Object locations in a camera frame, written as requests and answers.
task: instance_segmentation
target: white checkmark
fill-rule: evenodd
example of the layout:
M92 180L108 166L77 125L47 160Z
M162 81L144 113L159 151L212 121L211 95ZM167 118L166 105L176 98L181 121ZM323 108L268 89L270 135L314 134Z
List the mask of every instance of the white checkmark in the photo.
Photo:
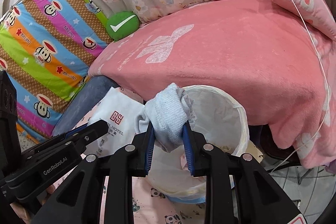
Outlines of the white checkmark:
M120 22L117 26L113 26L113 25L110 25L110 26L111 26L112 30L113 30L114 32L116 32L116 31L119 30L119 28L120 28L122 25L124 25L127 21L129 21L129 20L130 20L131 18L133 18L133 17L135 17L135 15L132 15L132 16L126 18L125 20L123 20L122 22Z

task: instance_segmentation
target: tiled floor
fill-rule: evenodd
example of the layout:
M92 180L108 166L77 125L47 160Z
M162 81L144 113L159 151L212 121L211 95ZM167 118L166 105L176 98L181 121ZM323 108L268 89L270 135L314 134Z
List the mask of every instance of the tiled floor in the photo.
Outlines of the tiled floor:
M275 167L270 158L262 162L266 169ZM300 211L306 217L308 224L313 224L324 211L336 191L336 176L316 167L302 179L307 172L302 166L289 167L273 172L271 176L283 188L291 200L301 200Z

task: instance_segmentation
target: checkmark pillow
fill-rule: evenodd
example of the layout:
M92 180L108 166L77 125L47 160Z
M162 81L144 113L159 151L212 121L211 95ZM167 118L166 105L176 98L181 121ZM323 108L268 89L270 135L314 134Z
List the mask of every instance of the checkmark pillow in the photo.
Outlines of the checkmark pillow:
M109 18L106 30L114 41L118 41L134 33L139 28L139 25L139 19L134 13L121 12Z

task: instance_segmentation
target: trash bag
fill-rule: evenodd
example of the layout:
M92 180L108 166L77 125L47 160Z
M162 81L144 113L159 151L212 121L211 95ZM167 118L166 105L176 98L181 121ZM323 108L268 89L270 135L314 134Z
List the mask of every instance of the trash bag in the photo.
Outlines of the trash bag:
M204 134L208 143L225 152L240 156L248 146L249 129L245 109L232 96L208 85L184 88L194 99L197 120L194 131ZM172 201L183 203L205 202L206 179L194 178L186 165L184 147L166 153L154 148L149 183Z

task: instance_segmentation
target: pink blanket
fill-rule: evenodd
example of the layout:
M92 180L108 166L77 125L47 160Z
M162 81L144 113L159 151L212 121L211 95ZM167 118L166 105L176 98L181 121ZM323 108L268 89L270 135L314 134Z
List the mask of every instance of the pink blanket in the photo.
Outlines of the pink blanket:
M306 168L336 159L332 42L271 0L219 0L181 10L110 44L90 76L106 75L145 100L170 83L212 85L232 95L250 125L269 124L284 149L298 148ZM321 129L317 131L328 110Z

